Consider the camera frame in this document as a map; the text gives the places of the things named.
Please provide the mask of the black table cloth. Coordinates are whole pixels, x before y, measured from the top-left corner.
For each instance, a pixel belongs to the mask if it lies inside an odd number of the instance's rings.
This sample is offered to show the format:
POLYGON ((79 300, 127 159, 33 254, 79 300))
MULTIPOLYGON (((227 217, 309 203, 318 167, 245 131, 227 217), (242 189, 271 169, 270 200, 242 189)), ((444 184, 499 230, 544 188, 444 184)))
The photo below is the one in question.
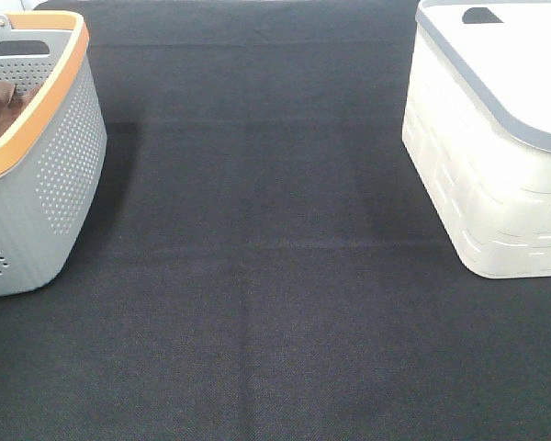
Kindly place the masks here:
POLYGON ((107 124, 0 298, 0 440, 551 440, 551 277, 464 268, 401 141, 412 1, 49 1, 107 124))

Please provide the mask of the white lidded storage basket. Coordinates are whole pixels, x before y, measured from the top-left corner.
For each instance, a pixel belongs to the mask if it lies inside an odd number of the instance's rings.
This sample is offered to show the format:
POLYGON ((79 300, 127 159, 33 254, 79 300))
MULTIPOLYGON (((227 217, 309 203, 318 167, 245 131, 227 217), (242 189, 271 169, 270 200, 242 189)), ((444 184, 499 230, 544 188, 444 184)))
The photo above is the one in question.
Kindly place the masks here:
POLYGON ((459 259, 551 277, 551 1, 422 1, 402 140, 459 259))

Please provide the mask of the grey perforated laundry basket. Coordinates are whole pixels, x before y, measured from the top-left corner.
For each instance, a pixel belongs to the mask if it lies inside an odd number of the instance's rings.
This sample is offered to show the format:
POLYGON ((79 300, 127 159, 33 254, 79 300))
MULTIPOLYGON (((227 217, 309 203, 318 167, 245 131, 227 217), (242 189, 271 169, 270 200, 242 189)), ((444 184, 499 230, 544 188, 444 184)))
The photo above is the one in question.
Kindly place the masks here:
POLYGON ((0 137, 0 297, 43 287, 62 270, 107 146, 84 18, 56 10, 0 13, 0 43, 25 40, 47 52, 0 55, 0 81, 31 94, 0 137))

